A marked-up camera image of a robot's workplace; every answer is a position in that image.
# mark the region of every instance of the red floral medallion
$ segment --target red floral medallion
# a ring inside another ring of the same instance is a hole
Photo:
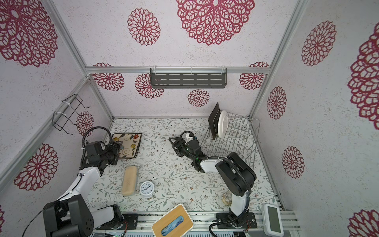
[[[188,102],[195,107],[201,107],[207,104],[208,101],[209,94],[208,92],[202,89],[193,90],[188,95]]]
[[[267,111],[272,119],[279,119],[287,105],[286,94],[280,86],[275,87],[267,100]]]
[[[97,63],[94,67],[112,67],[108,63]],[[124,78],[121,73],[93,73],[95,82],[109,91],[118,91],[124,86]]]
[[[23,66],[49,64],[58,35],[38,0],[0,1],[0,51]]]
[[[161,35],[159,23],[153,13],[142,8],[131,12],[128,29],[133,39],[142,45],[154,44]]]
[[[157,98],[160,97],[164,89],[154,89],[150,84],[150,74],[141,74],[136,78],[135,86],[139,94],[146,98]]]
[[[4,220],[4,212],[1,209],[1,205],[0,205],[0,233],[1,233],[1,228],[3,227],[3,223],[4,222],[5,222],[5,220]]]
[[[304,64],[313,66],[323,61],[333,48],[336,34],[333,22],[324,21],[316,26],[304,42],[301,53]]]
[[[285,172],[292,178],[299,178],[304,172],[304,159],[300,151],[293,146],[283,152],[282,163]]]
[[[78,115],[78,118],[76,119],[76,127],[80,135],[83,136],[89,129],[93,128],[94,126],[95,126],[94,118],[89,112],[82,111]]]
[[[58,167],[58,157],[54,148],[42,144],[24,169],[14,179],[20,189],[37,190],[48,184]]]
[[[375,210],[354,212],[349,218],[349,237],[378,237],[379,236],[379,213]]]
[[[359,47],[357,60],[350,69],[350,101],[359,108],[359,116],[372,121],[379,130],[379,23],[368,41]]]
[[[176,0],[182,28],[198,43],[221,44],[241,31],[254,8],[253,0]]]
[[[249,67],[268,67],[268,63],[256,62]],[[243,88],[254,90],[261,86],[262,81],[266,77],[263,73],[243,73],[240,75],[240,84]]]

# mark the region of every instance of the beige sponge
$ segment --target beige sponge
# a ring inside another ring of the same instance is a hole
[[[137,186],[137,166],[128,166],[125,169],[124,181],[122,183],[121,194],[123,196],[133,195]]]

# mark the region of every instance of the clock face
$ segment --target clock face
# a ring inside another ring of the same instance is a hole
[[[142,194],[150,194],[153,192],[153,184],[152,183],[144,183],[141,186],[141,193]]]

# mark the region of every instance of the digital display screen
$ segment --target digital display screen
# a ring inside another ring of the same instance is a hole
[[[274,207],[267,207],[267,210],[268,218],[270,220],[270,229],[272,231],[280,233],[278,210]]]

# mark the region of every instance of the dish rack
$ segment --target dish rack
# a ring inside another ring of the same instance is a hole
[[[252,169],[255,165],[255,155],[258,152],[251,122],[253,119],[247,116],[228,113],[228,128],[224,138],[213,140],[210,127],[201,142],[201,148],[209,156],[226,157],[231,152],[237,153]]]

